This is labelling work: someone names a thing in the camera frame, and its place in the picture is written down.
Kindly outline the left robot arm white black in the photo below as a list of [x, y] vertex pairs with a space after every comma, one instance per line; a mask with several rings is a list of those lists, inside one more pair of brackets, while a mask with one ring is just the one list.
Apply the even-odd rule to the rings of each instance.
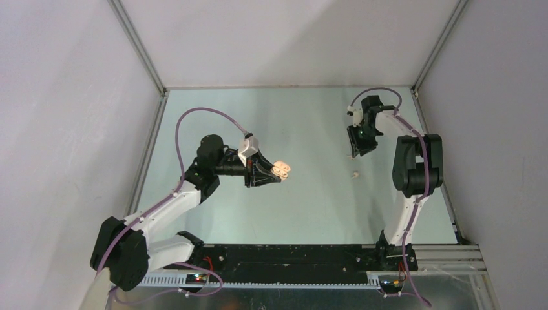
[[237, 149], [228, 147], [216, 134], [204, 136], [172, 193], [146, 211], [121, 220], [111, 216], [102, 223], [90, 266], [97, 273], [108, 269], [111, 283], [124, 291], [134, 289], [148, 272], [169, 265], [182, 262], [196, 269], [203, 264], [204, 251], [190, 237], [178, 233], [154, 241], [154, 234], [204, 203], [220, 185], [221, 176], [241, 176], [250, 188], [280, 183], [290, 170], [283, 161], [268, 161], [252, 134], [245, 135]]

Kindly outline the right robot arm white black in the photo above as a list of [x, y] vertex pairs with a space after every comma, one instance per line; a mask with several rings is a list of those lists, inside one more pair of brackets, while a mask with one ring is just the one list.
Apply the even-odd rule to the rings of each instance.
[[359, 108], [349, 105], [347, 114], [352, 119], [347, 128], [352, 158], [375, 150], [380, 136], [396, 139], [392, 183], [397, 212], [381, 231], [375, 254], [379, 267], [392, 270], [401, 263], [400, 251], [408, 252], [425, 202], [443, 184], [443, 141], [438, 134], [417, 129], [379, 96], [365, 97]]

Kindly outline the beige earbud charging case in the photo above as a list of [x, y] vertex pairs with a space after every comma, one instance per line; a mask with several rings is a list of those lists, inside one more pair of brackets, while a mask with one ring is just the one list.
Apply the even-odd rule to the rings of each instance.
[[281, 179], [286, 179], [290, 171], [291, 167], [283, 161], [276, 161], [271, 168], [271, 172]]

